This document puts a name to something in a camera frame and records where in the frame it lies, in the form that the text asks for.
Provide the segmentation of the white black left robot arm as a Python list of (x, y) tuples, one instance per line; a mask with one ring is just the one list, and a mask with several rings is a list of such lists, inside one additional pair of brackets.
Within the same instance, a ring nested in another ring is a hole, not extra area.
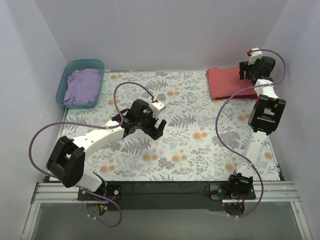
[(158, 122), (165, 107), (159, 100), (147, 103), (137, 99), (130, 108), (112, 117), (102, 129), (74, 138), (60, 137), (46, 164), (47, 170), (66, 188), (84, 188), (95, 200), (103, 199), (108, 194), (107, 182), (98, 174), (85, 170), (87, 158), (136, 130), (142, 130), (153, 140), (159, 139), (167, 123), (165, 120)]

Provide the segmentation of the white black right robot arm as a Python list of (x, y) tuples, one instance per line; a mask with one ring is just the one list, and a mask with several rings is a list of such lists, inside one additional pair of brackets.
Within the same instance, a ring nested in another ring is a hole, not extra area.
[(280, 123), (286, 101), (279, 98), (272, 85), (270, 74), (276, 60), (269, 56), (252, 56), (249, 61), (240, 62), (240, 79), (250, 80), (257, 94), (256, 103), (250, 113), (248, 141), (243, 152), (244, 161), (229, 176), (227, 195), (232, 199), (247, 196), (253, 188), (254, 166), (268, 136)]

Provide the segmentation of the salmon pink t shirt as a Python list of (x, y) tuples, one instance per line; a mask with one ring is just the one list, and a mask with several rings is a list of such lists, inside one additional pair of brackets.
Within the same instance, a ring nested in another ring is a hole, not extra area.
[(240, 68), (209, 68), (205, 75), (208, 81), (209, 94), (212, 100), (228, 99), (238, 91), (251, 87), (249, 80), (240, 80)]

